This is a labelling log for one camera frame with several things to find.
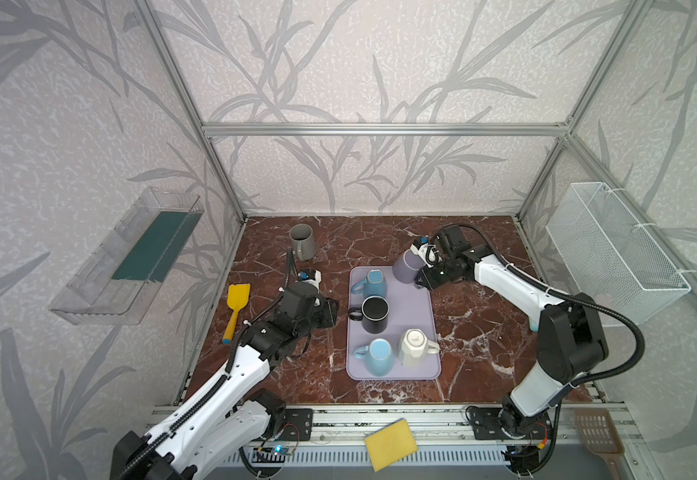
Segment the lavender mug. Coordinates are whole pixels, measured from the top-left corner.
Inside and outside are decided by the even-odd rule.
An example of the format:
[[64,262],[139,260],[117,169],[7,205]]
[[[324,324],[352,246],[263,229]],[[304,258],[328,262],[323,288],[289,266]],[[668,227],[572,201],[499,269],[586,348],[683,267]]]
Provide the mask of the lavender mug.
[[426,266],[417,250],[408,249],[394,264],[393,275],[402,284],[414,284],[422,268]]

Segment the grey mug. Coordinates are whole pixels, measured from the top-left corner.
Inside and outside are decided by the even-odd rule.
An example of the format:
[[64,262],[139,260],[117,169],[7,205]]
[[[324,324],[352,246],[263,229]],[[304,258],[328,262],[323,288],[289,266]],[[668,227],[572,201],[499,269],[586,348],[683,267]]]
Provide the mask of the grey mug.
[[316,256],[316,239],[314,229],[308,224],[296,224],[288,232],[294,255],[300,261],[310,261]]

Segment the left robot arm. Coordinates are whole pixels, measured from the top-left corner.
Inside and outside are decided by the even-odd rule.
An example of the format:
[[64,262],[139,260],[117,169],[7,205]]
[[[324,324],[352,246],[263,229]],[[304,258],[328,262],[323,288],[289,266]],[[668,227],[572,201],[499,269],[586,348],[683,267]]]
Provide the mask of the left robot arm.
[[234,452],[282,432],[286,403],[260,388],[300,340],[338,322],[338,300],[298,281],[232,342],[226,363],[180,408],[144,435],[114,446],[112,479],[204,479]]

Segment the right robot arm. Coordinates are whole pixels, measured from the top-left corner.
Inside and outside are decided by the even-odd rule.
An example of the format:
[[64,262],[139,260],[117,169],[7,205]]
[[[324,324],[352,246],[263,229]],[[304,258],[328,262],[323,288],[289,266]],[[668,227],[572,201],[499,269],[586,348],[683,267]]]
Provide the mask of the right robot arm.
[[[447,283],[478,283],[511,302],[528,316],[538,338],[536,363],[502,402],[499,423],[512,438],[521,438],[552,407],[578,386],[633,369],[646,352],[640,327],[624,314],[598,304],[584,293],[556,290],[514,266],[490,239],[474,246],[465,224],[450,224],[433,237],[413,241],[410,252],[424,263],[416,286],[433,291]],[[609,356],[602,318],[622,323],[634,336],[635,350],[621,365],[597,366]]]

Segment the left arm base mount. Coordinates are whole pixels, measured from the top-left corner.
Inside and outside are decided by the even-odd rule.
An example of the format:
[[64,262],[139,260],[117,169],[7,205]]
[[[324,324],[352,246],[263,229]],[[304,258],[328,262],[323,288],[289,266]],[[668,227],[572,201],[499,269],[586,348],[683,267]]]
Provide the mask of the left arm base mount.
[[264,432],[266,440],[308,441],[314,426],[314,410],[310,408],[286,408],[270,418]]

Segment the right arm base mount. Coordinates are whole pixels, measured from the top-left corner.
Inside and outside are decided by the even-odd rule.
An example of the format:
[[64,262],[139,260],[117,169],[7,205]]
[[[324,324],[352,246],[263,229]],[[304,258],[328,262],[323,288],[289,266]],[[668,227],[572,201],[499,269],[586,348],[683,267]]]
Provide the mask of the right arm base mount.
[[528,440],[540,443],[549,439],[552,429],[547,412],[524,418],[502,407],[468,406],[466,420],[476,440]]

